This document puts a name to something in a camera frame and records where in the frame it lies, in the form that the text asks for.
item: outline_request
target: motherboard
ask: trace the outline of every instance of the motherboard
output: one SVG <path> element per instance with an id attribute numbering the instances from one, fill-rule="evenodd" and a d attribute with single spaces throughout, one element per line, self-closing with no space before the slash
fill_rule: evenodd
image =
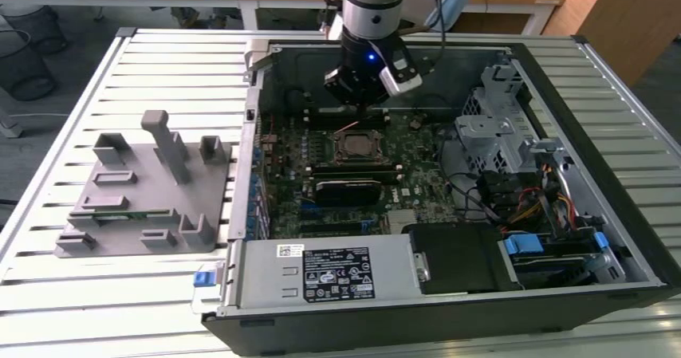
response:
<path id="1" fill-rule="evenodd" d="M 459 214 L 438 167 L 448 124 L 423 112 L 264 116 L 269 238 L 395 234 Z"/>

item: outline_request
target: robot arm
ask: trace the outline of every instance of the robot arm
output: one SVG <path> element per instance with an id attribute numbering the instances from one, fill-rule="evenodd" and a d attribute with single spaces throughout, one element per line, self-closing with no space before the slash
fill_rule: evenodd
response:
<path id="1" fill-rule="evenodd" d="M 422 85 L 419 68 L 424 67 L 398 34 L 402 2 L 343 0 L 342 60 L 324 76 L 324 87 L 343 104 L 356 106 L 359 113 Z"/>

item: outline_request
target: warning label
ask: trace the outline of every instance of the warning label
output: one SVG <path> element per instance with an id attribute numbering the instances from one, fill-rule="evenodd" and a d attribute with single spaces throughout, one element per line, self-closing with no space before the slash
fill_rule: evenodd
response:
<path id="1" fill-rule="evenodd" d="M 301 252 L 307 302 L 375 298 L 370 248 Z"/>

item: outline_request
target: wire mesh trash bin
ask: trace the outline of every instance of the wire mesh trash bin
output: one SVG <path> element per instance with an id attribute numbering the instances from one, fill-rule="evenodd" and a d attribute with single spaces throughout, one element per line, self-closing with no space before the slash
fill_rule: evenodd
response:
<path id="1" fill-rule="evenodd" d="M 0 87 L 21 101 L 38 99 L 56 87 L 42 57 L 30 46 L 30 35 L 24 31 L 0 31 Z"/>
<path id="2" fill-rule="evenodd" d="M 1 5 L 0 15 L 14 30 L 29 33 L 32 46 L 40 53 L 58 53 L 65 48 L 56 12 L 49 6 Z"/>

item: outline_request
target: white sticker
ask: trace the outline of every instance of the white sticker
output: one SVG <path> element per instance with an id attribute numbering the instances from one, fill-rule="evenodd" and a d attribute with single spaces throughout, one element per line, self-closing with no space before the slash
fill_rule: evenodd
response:
<path id="1" fill-rule="evenodd" d="M 301 257 L 305 244 L 281 244 L 276 246 L 276 257 Z"/>
<path id="2" fill-rule="evenodd" d="M 538 4 L 538 5 L 558 5 L 561 3 L 561 1 L 557 1 L 557 0 L 535 0 L 534 3 Z"/>
<path id="3" fill-rule="evenodd" d="M 358 292 L 363 292 L 366 290 L 374 290 L 374 286 L 371 284 L 358 285 Z"/>

